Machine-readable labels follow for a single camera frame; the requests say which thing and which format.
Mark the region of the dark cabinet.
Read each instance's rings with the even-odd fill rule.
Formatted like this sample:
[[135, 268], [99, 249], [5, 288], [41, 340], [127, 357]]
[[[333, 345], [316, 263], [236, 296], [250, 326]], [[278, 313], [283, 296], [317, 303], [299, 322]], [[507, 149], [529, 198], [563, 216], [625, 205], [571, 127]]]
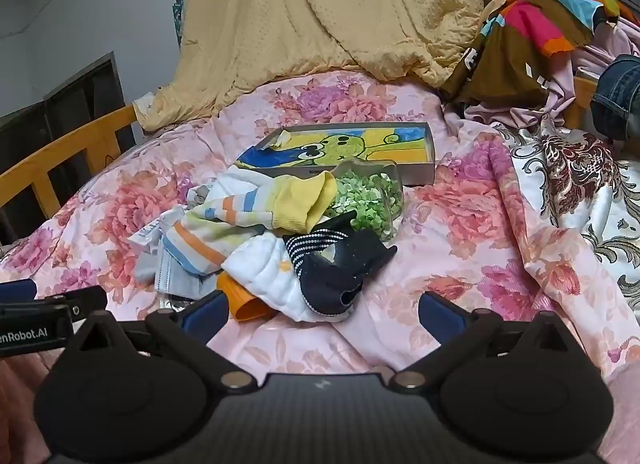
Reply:
[[[67, 79], [43, 100], [1, 117], [1, 170], [41, 147], [125, 106], [115, 54], [110, 52]], [[32, 189], [1, 207], [1, 244], [29, 236], [46, 220]]]

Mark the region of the brown multicolour garment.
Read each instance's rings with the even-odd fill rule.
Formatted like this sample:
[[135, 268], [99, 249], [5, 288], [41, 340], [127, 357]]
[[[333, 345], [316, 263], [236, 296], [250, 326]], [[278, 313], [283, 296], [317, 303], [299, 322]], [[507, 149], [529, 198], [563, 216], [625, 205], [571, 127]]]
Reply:
[[440, 97], [538, 108], [547, 101], [554, 60], [589, 43], [600, 25], [632, 16], [618, 0], [506, 0], [485, 20]]

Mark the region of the white maroon floral blanket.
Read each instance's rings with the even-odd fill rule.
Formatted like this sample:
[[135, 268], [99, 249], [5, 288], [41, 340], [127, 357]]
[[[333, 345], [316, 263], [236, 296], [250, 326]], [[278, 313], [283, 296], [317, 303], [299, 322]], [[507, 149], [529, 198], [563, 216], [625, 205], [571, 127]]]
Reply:
[[511, 152], [521, 188], [545, 221], [577, 230], [639, 311], [639, 163], [611, 145], [552, 121], [494, 128]]

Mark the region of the orange cup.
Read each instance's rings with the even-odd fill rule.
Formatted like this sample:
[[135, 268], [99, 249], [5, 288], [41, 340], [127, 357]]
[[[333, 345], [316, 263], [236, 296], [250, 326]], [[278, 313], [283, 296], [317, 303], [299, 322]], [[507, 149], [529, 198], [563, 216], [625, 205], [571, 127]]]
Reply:
[[277, 314], [262, 300], [250, 294], [240, 283], [236, 282], [227, 272], [221, 272], [217, 277], [217, 288], [224, 293], [229, 302], [229, 310], [235, 321], [250, 322], [271, 319]]

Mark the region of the pink floral bed sheet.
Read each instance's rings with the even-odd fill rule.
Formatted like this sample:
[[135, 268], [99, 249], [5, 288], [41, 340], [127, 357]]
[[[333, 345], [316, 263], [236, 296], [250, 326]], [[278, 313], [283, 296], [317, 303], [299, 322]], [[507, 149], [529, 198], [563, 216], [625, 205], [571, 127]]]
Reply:
[[329, 72], [268, 84], [213, 118], [169, 127], [122, 156], [1, 262], [3, 280], [29, 279], [43, 296], [98, 284], [120, 320], [160, 306], [134, 280], [129, 236], [223, 172], [268, 132], [326, 116], [424, 121], [433, 133], [435, 181], [410, 187], [392, 262], [342, 323], [229, 322], [210, 346], [242, 369], [359, 373], [400, 369], [436, 348], [418, 300], [434, 291], [508, 320], [553, 310], [608, 382], [614, 420], [601, 447], [611, 463], [639, 458], [639, 326], [616, 281], [573, 224], [541, 218], [508, 146], [413, 82], [386, 86]]

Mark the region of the grey face mask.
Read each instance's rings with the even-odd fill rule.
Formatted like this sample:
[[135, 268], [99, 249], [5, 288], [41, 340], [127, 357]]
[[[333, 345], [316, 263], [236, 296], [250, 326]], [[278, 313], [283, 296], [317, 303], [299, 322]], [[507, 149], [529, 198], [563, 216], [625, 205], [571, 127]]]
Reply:
[[188, 300], [202, 299], [217, 289], [216, 274], [191, 274], [164, 251], [141, 253], [134, 264], [134, 280], [143, 285], [152, 284], [159, 293]]

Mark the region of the yellow dotted quilt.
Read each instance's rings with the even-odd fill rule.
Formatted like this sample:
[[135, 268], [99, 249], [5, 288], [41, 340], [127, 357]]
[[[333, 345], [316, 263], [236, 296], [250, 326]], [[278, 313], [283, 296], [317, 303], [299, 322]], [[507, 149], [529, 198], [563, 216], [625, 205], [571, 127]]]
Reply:
[[440, 86], [480, 26], [484, 0], [186, 0], [175, 77], [143, 130], [214, 116], [265, 83], [360, 69]]

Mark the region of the white baby garment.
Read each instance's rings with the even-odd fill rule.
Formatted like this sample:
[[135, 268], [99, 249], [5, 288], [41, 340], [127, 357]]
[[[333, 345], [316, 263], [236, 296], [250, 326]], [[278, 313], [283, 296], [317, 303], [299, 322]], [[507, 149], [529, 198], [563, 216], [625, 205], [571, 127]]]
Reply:
[[320, 314], [308, 306], [283, 239], [272, 233], [248, 239], [222, 263], [221, 269], [250, 294], [294, 322], [341, 322], [350, 316], [350, 312]]

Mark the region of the blue jeans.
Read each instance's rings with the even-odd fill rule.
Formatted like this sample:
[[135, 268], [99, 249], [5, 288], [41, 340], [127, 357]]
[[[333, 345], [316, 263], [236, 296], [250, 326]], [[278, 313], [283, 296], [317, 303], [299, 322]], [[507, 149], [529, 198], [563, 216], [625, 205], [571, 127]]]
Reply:
[[614, 141], [638, 140], [640, 60], [622, 54], [599, 77], [590, 102], [593, 126]]

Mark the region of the wooden bed frame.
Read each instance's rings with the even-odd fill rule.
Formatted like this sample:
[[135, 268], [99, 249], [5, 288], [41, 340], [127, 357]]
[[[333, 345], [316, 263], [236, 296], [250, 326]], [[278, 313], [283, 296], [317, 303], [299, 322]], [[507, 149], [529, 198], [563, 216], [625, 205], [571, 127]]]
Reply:
[[44, 216], [51, 218], [62, 205], [55, 194], [49, 172], [74, 155], [82, 154], [90, 173], [97, 175], [122, 155], [116, 133], [136, 120], [134, 108], [128, 105], [67, 133], [29, 155], [2, 173], [0, 205], [6, 205], [30, 187]]

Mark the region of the white cotton swab box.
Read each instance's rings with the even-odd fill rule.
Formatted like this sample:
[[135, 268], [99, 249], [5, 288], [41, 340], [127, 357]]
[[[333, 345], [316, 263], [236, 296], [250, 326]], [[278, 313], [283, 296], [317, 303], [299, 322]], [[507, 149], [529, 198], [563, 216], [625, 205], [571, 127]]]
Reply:
[[163, 211], [157, 218], [134, 234], [131, 234], [127, 242], [137, 251], [146, 251], [150, 253], [158, 244], [164, 232], [168, 230], [176, 221], [180, 220], [186, 211], [186, 207], [178, 205]]

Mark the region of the glass jar of green stars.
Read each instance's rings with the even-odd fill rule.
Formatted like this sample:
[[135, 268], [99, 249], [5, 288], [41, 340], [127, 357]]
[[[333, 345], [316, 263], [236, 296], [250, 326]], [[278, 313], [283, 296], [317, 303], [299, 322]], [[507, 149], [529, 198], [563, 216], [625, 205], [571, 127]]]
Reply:
[[393, 161], [342, 161], [332, 170], [336, 196], [326, 211], [329, 218], [354, 211], [355, 230], [375, 231], [382, 241], [397, 233], [395, 223], [404, 208], [404, 188]]

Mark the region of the grey tray with cartoon lining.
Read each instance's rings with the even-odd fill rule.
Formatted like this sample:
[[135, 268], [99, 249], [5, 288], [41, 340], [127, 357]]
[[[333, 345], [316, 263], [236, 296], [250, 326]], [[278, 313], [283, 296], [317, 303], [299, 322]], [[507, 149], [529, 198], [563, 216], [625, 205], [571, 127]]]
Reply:
[[434, 142], [423, 121], [283, 127], [250, 146], [236, 164], [272, 177], [309, 178], [354, 159], [367, 166], [395, 166], [408, 187], [435, 179]]

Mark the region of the navy striped sock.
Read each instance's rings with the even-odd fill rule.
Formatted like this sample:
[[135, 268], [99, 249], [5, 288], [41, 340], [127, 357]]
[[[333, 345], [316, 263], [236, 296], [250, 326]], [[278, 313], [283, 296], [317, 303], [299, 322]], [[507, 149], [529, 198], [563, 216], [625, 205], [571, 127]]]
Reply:
[[352, 309], [363, 284], [392, 261], [387, 247], [371, 229], [356, 230], [349, 211], [315, 225], [306, 234], [283, 238], [307, 306], [323, 317]]

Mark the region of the striped pastel towel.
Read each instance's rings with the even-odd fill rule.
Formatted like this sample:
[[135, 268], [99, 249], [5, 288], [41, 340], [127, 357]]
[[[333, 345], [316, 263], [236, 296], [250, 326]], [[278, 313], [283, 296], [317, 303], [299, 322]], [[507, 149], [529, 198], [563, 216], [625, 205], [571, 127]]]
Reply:
[[262, 232], [310, 232], [336, 193], [337, 182], [329, 171], [308, 179], [269, 179], [256, 189], [213, 198], [186, 211], [164, 233], [163, 249], [186, 272], [206, 276]]

